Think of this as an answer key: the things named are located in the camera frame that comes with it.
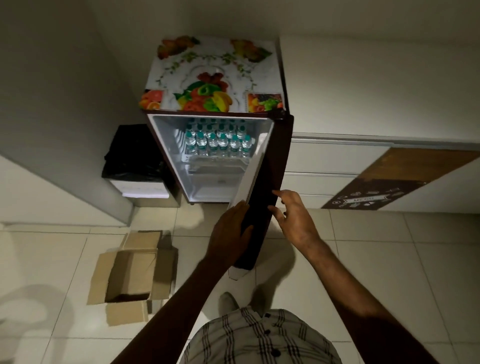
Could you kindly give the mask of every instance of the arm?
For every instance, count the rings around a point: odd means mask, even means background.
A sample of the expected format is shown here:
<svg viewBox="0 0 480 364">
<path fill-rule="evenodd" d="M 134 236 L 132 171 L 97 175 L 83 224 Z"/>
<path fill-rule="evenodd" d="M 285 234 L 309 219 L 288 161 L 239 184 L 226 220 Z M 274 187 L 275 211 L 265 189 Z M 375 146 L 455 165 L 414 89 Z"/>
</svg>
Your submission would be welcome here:
<svg viewBox="0 0 480 364">
<path fill-rule="evenodd" d="M 240 225 L 248 208 L 240 201 L 222 215 L 192 275 L 112 364 L 177 362 L 211 291 L 247 248 L 253 226 L 241 235 Z"/>
<path fill-rule="evenodd" d="M 287 207 L 286 216 L 275 206 L 269 210 L 285 237 L 315 269 L 364 362 L 437 363 L 320 239 L 298 193 L 284 190 L 274 194 Z"/>
</svg>

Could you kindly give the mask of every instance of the open cardboard box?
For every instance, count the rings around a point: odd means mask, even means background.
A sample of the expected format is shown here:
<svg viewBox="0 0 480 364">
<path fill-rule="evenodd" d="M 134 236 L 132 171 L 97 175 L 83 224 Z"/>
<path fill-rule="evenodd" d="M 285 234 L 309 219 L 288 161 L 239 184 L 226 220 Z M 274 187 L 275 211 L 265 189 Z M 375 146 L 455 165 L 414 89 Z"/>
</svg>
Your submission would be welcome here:
<svg viewBox="0 0 480 364">
<path fill-rule="evenodd" d="M 126 234 L 119 250 L 100 254 L 87 304 L 107 303 L 109 326 L 148 321 L 175 287 L 177 250 L 162 249 L 161 231 Z"/>
</svg>

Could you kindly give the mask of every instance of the black garbage bag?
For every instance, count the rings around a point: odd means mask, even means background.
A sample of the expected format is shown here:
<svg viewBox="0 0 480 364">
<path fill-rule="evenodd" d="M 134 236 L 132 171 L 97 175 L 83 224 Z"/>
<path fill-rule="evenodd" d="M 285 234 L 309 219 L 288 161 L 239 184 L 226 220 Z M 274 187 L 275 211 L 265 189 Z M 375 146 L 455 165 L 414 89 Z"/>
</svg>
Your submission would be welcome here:
<svg viewBox="0 0 480 364">
<path fill-rule="evenodd" d="M 133 182 L 163 182 L 170 174 L 146 124 L 120 125 L 105 155 L 102 177 Z"/>
</svg>

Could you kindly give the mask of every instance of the shoe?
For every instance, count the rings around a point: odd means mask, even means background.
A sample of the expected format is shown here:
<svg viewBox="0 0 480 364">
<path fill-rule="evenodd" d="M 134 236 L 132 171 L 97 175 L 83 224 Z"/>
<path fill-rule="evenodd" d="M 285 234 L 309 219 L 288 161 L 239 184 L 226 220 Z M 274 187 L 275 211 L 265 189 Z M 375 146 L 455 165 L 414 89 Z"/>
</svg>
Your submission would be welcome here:
<svg viewBox="0 0 480 364">
<path fill-rule="evenodd" d="M 267 311 L 267 299 L 264 289 L 261 285 L 255 288 L 255 291 L 252 295 L 252 300 L 250 301 L 248 306 L 250 306 L 252 310 L 254 310 L 256 313 L 258 313 L 260 317 L 263 317 L 263 315 Z"/>
<path fill-rule="evenodd" d="M 239 304 L 230 292 L 221 294 L 218 299 L 218 314 L 220 316 L 229 314 L 230 312 L 236 311 L 239 308 Z"/>
</svg>

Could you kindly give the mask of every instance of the plaid shirt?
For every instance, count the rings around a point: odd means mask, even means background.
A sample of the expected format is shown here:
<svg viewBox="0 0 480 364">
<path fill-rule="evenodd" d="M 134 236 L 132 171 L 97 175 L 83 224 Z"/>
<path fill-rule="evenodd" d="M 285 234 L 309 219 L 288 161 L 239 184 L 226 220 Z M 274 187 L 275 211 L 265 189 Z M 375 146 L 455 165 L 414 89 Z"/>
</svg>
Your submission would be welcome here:
<svg viewBox="0 0 480 364">
<path fill-rule="evenodd" d="M 206 323 L 181 364 L 341 364 L 332 343 L 286 310 L 260 317 L 244 307 Z"/>
</svg>

